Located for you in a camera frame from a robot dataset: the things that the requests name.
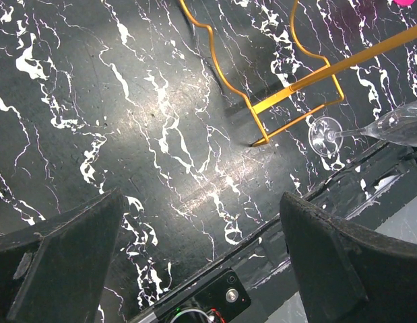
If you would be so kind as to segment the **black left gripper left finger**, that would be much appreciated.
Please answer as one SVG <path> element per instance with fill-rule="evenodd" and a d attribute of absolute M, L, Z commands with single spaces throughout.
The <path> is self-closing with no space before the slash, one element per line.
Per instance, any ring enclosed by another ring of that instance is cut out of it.
<path fill-rule="evenodd" d="M 125 206 L 116 188 L 0 237 L 0 322 L 93 322 Z"/>

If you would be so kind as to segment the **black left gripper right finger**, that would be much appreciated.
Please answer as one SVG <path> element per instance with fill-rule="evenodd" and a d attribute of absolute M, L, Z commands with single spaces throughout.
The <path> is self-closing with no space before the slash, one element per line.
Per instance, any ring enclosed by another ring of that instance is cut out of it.
<path fill-rule="evenodd" d="M 417 322 L 417 244 L 290 192 L 280 219 L 309 322 Z"/>

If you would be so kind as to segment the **magenta plastic wine glass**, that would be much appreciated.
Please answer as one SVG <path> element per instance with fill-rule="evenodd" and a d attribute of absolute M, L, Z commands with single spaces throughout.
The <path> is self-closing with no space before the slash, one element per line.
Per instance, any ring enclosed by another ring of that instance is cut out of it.
<path fill-rule="evenodd" d="M 411 6 L 416 0 L 393 0 L 396 4 L 402 7 Z"/>

